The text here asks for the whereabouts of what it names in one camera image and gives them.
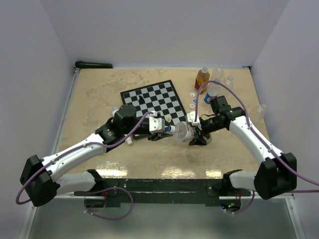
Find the orange label tea bottle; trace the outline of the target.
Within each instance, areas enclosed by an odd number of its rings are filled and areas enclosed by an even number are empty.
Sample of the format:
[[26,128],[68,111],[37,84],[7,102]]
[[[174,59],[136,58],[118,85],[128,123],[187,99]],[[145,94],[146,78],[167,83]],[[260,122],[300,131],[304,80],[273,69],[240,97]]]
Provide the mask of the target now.
[[173,137],[181,142],[191,142],[194,139],[194,130],[186,122],[178,122],[175,125],[171,125],[174,132]]

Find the clear crushed plastic bottle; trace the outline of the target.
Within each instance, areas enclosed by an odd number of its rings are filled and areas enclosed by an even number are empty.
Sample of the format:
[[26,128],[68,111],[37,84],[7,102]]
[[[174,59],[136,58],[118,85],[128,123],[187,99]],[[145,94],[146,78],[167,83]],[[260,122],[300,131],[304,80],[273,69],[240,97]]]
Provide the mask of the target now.
[[264,118],[264,115],[266,114],[266,109],[267,109],[266,104],[261,104],[257,107],[256,122],[259,122]]

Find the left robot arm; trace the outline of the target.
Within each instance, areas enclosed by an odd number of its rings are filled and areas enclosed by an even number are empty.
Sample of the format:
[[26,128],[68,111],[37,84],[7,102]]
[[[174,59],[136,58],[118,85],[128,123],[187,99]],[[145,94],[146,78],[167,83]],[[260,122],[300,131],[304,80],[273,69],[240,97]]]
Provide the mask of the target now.
[[150,111],[137,117],[133,105],[122,105],[105,124],[86,139],[50,156],[43,158],[33,155],[26,160],[15,202],[22,205],[22,192],[28,195],[27,202],[36,207],[50,202],[55,196],[73,191],[88,191],[99,195],[103,183],[95,173],[84,172],[66,176],[66,173],[81,163],[105,154],[120,146],[132,134],[147,135],[157,141],[166,137],[166,120],[160,112]]

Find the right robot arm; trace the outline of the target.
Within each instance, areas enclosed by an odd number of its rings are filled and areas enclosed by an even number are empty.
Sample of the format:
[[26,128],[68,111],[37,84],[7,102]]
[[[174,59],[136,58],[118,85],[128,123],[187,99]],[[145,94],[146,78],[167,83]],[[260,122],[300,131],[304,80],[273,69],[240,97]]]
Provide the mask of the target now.
[[252,124],[241,107],[231,107],[224,96],[210,102],[214,116],[202,119],[194,111],[187,114],[186,120],[194,128],[193,145],[206,145],[210,133],[227,129],[249,150],[257,161],[257,172],[241,169],[223,175],[220,195],[232,196],[239,189],[255,191],[264,199],[270,199],[297,187],[297,177],[288,169],[297,169],[297,160],[292,153],[283,153],[273,146]]

